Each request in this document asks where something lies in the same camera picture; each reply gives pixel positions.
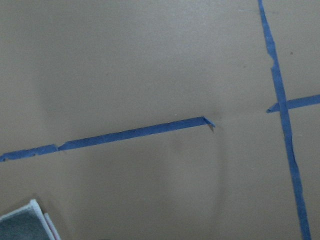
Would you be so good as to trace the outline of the pink towel with white hem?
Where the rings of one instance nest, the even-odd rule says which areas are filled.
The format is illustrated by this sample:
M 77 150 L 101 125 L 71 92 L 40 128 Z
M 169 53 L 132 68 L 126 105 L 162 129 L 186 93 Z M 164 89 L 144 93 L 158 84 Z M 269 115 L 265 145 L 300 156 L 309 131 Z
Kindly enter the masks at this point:
M 0 217 L 2 240 L 60 240 L 48 213 L 43 213 L 35 199 Z

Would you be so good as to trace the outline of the right vertical blue tape strip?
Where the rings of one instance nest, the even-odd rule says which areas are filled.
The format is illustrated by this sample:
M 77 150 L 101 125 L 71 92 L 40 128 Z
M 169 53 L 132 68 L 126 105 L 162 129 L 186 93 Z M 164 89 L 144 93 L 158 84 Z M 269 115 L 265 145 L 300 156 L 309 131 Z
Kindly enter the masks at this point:
M 281 68 L 280 68 L 279 60 L 277 56 L 276 44 L 269 26 L 267 17 L 266 17 L 263 2 L 261 0 L 258 1 L 258 7 L 259 7 L 261 25 L 263 28 L 266 49 L 273 62 L 271 67 L 271 74 L 272 74 L 273 85 L 274 85 L 275 94 L 277 98 L 277 103 L 279 104 L 280 121 L 281 121 L 283 136 L 284 136 L 284 144 L 285 144 L 290 177 L 291 177 L 291 182 L 292 182 L 292 187 L 294 192 L 301 238 L 303 240 L 311 240 L 312 236 L 311 236 L 311 231 L 310 231 L 310 226 L 308 221 L 307 208 L 306 208 L 305 199 L 304 199 L 303 185 L 302 185 L 300 170 L 296 162 L 296 157 L 294 153 L 292 127 L 291 127 L 289 109 L 287 106 L 286 92 L 285 92 L 284 83 L 283 83 L 282 74 L 281 74 Z

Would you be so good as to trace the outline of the horizontal blue tape strip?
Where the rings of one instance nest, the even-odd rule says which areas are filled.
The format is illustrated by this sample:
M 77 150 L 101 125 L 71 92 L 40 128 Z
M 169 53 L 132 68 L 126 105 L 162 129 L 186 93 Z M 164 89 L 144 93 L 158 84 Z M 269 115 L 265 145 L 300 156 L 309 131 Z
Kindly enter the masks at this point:
M 89 146 L 95 146 L 100 144 L 106 144 L 111 142 L 117 142 L 132 138 L 144 137 L 154 134 L 160 134 L 165 132 L 177 131 L 186 128 L 193 128 L 198 126 L 208 125 L 215 128 L 216 125 L 204 116 L 193 117 L 184 120 L 173 121 L 169 123 L 156 124 L 141 128 L 135 128 L 125 130 L 121 132 L 108 133 L 104 135 L 88 137 L 77 140 L 70 140 L 57 146 L 55 144 L 39 146 L 30 149 L 22 149 L 12 152 L 4 153 L 0 156 L 0 161 L 5 162 L 8 160 L 19 160 L 24 158 L 30 158 L 35 156 L 47 155 L 51 153 L 73 150 L 78 148 L 84 148 Z

